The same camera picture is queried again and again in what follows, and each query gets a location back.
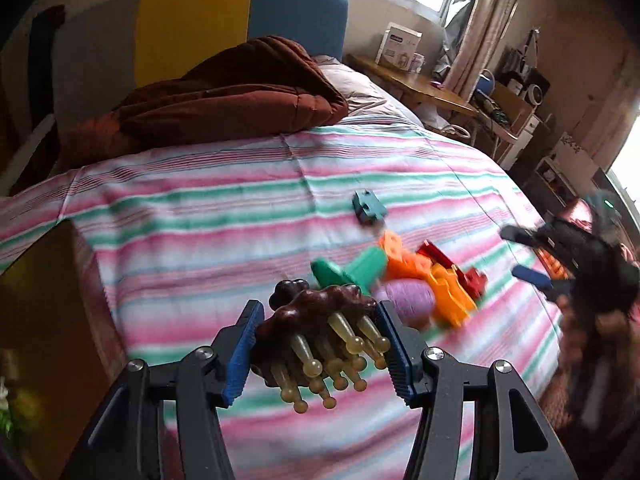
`blue headboard panel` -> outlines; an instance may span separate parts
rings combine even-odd
[[[348,0],[251,0],[248,39],[283,36],[311,56],[342,57]]]

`brown blanket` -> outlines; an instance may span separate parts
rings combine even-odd
[[[220,52],[181,79],[138,88],[109,114],[61,133],[61,163],[71,169],[150,148],[290,134],[347,113],[302,46],[268,36]]]

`striped bed cover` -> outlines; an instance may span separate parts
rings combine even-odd
[[[375,243],[380,233],[362,228],[351,205],[365,188],[407,247],[429,238],[463,268],[488,275],[479,311],[458,330],[429,330],[426,340],[462,362],[508,359],[539,395],[556,368],[559,313],[511,277],[517,263],[542,265],[498,231],[540,217],[487,156],[398,118],[151,150],[53,177],[0,203],[0,272],[72,219],[97,254],[129,355],[170,362],[212,341],[247,300],[268,304],[279,280],[312,279],[310,260],[344,264]],[[308,396],[305,415],[250,374],[242,397],[220,410],[237,477],[402,478],[420,413],[395,396],[388,373],[372,368],[365,392],[335,392],[331,411]],[[166,418],[175,428],[171,406]],[[460,479],[471,443],[465,405]]]

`orange toy block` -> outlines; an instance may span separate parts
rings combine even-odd
[[[429,284],[436,298],[436,312],[459,327],[476,304],[462,288],[456,272],[433,264],[429,258],[412,253],[402,246],[402,239],[392,231],[385,231],[379,241],[388,263],[386,277],[390,280],[413,278]]]

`purple toy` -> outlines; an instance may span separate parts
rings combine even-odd
[[[431,287],[422,280],[391,280],[374,293],[378,301],[392,301],[400,320],[407,326],[423,330],[436,306]]]

